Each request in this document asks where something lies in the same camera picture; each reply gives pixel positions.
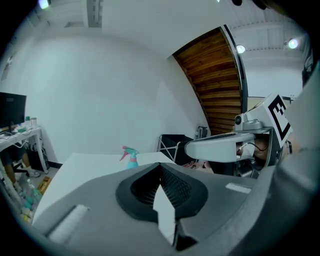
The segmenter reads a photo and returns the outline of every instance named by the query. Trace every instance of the wall baseboard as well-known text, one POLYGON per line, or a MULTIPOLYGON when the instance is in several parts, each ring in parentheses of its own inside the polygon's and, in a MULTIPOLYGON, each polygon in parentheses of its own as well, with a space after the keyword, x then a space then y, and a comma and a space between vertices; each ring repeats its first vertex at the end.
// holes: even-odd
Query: wall baseboard
POLYGON ((51 162, 51 161, 48 161, 48 163, 49 163, 49 166, 52 167, 52 168, 60 169, 61 166, 62 166, 62 163, 59 163, 59 162, 51 162))

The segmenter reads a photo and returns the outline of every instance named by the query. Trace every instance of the bottle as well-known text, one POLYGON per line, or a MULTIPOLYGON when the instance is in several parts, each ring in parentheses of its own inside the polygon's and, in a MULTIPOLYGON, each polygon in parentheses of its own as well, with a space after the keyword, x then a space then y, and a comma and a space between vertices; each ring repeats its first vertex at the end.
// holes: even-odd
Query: bottle
POLYGON ((25 126, 30 127, 31 126, 31 120, 30 116, 25 117, 25 126))
POLYGON ((27 182, 29 184, 29 188, 31 189, 32 197, 33 197, 33 210, 35 211, 38 207, 40 200, 42 198, 42 194, 35 186, 32 184, 31 180, 28 178, 27 182))
POLYGON ((24 189, 22 191, 22 195, 24 196, 25 200, 27 200, 31 205, 34 204, 34 198, 32 197, 32 192, 30 189, 28 189, 28 191, 24 189))
POLYGON ((139 153, 138 150, 131 147, 127 147, 127 146, 123 146, 122 148, 124 149, 124 153, 120 161, 124 159, 126 155, 130 154, 131 157, 129 159, 128 164, 126 165, 126 168, 130 169, 130 168, 138 167, 139 166, 137 162, 137 154, 139 153))
POLYGON ((27 215, 25 215, 25 214, 21 214, 21 217, 22 217, 22 219, 24 220, 24 221, 26 221, 26 222, 28 222, 29 224, 31 224, 32 223, 32 219, 29 217, 29 216, 27 216, 27 215))
POLYGON ((36 118, 36 117, 32 117, 32 118, 31 118, 31 127, 32 127, 33 129, 35 129, 35 128, 38 127, 38 125, 37 125, 37 118, 36 118))
POLYGON ((32 204, 31 203, 29 203, 27 200, 23 200, 23 207, 24 208, 28 208, 29 210, 31 210, 32 209, 32 204))
POLYGON ((32 210, 30 210, 29 208, 25 208, 25 207, 23 207, 22 209, 21 209, 21 211, 22 211, 22 213, 24 214, 24 215, 27 215, 29 218, 33 218, 34 217, 34 212, 32 211, 32 210))

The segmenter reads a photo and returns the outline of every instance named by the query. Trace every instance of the cable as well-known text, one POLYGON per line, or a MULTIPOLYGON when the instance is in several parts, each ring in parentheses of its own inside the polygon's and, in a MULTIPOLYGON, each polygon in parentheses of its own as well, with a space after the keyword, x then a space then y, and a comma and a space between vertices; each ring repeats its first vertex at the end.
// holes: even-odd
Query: cable
POLYGON ((9 143, 9 144, 11 144, 12 146, 15 146, 15 147, 17 147, 18 149, 21 149, 26 143, 28 143, 27 141, 25 141, 24 143, 22 143, 22 145, 21 146, 18 146, 18 145, 16 145, 16 144, 14 144, 14 143, 11 143, 11 142, 7 142, 7 143, 9 143))
POLYGON ((256 144, 253 144, 251 142, 248 142, 248 144, 254 145, 259 151, 262 151, 262 152, 265 151, 269 147, 269 143, 268 143, 268 145, 266 145, 266 147, 264 149, 260 149, 256 144))
POLYGON ((268 145, 266 145, 266 147, 265 147, 264 149, 261 149, 261 148, 259 148, 256 144, 251 143, 251 142, 247 142, 247 143, 243 144, 241 147, 239 147, 239 149, 236 151, 236 153, 238 154, 239 151, 242 150, 242 149, 243 149, 246 145, 248 145, 248 144, 251 144, 251 145, 255 146, 255 147, 256 147, 259 151, 261 151, 261 152, 265 151, 265 150, 269 147, 269 144, 268 144, 268 145))
POLYGON ((48 157, 47 154, 46 154, 46 151, 45 151, 43 148, 41 148, 41 149, 42 149, 44 155, 45 155, 46 157, 48 157))
POLYGON ((25 130, 23 132, 17 132, 16 134, 12 134, 11 132, 8 132, 8 131, 4 131, 4 132, 1 132, 1 134, 11 134, 8 138, 5 138, 5 137, 0 137, 0 139, 3 139, 5 141, 9 140, 11 138, 11 136, 15 136, 15 135, 24 135, 24 136, 28 136, 30 133, 32 133, 33 131, 33 128, 29 129, 29 130, 25 130))

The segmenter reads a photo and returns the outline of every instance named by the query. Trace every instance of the pink spray nozzle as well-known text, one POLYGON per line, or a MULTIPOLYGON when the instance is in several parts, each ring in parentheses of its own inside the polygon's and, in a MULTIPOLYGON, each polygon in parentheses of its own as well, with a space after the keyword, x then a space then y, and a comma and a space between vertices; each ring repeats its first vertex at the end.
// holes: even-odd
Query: pink spray nozzle
POLYGON ((122 159, 124 159, 125 156, 127 156, 127 155, 129 155, 129 153, 128 153, 127 151, 124 151, 124 152, 123 152, 123 155, 122 155, 122 157, 121 157, 121 159, 120 159, 120 161, 121 161, 122 159))
POLYGON ((128 146, 122 146, 122 149, 124 149, 124 153, 123 153, 123 156, 121 157, 120 161, 122 159, 124 159, 126 155, 129 155, 129 154, 132 155, 132 158, 136 158, 136 155, 139 153, 136 149, 128 147, 128 146))

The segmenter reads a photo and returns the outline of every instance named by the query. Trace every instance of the white table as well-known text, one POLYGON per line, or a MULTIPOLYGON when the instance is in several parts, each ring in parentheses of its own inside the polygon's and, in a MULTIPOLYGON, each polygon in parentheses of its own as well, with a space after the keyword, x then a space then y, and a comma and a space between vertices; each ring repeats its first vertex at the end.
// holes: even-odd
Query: white table
MULTIPOLYGON (((41 165, 42 165, 42 168, 44 170, 44 173, 48 173, 48 170, 47 170, 47 167, 46 167, 46 164, 45 164, 45 160, 44 160, 44 155, 42 153, 42 141, 40 139, 41 137, 41 128, 38 127, 38 128, 33 128, 32 130, 28 130, 28 131, 24 131, 22 133, 18 133, 16 135, 12 135, 12 136, 0 136, 0 152, 5 150, 6 148, 12 146, 12 144, 15 144, 15 143, 18 143, 20 141, 23 141, 23 140, 26 140, 30 137, 33 137, 35 138, 35 142, 36 142, 36 150, 38 151, 38 154, 39 154, 39 158, 40 158, 40 161, 41 161, 41 165)), ((21 198, 20 196, 18 195, 18 193, 16 192, 16 190, 14 189, 14 186, 12 185, 12 182, 9 180, 6 172, 5 172, 5 169, 4 169, 4 166, 1 162, 1 159, 0 159, 0 170, 2 173, 2 176, 6 182, 6 185, 8 186, 8 188, 10 189, 12 195, 18 200, 18 202, 22 202, 21 201, 21 198)))
MULTIPOLYGON (((120 161, 121 156, 120 154, 73 153, 52 179, 37 207, 33 221, 35 222, 50 205, 87 181, 125 170, 130 156, 127 155, 120 161)), ((157 162, 174 164, 162 152, 141 153, 136 157, 139 166, 157 162)), ((175 211, 162 189, 156 194, 153 208, 158 211, 160 231, 165 237, 172 236, 175 228, 175 211)))

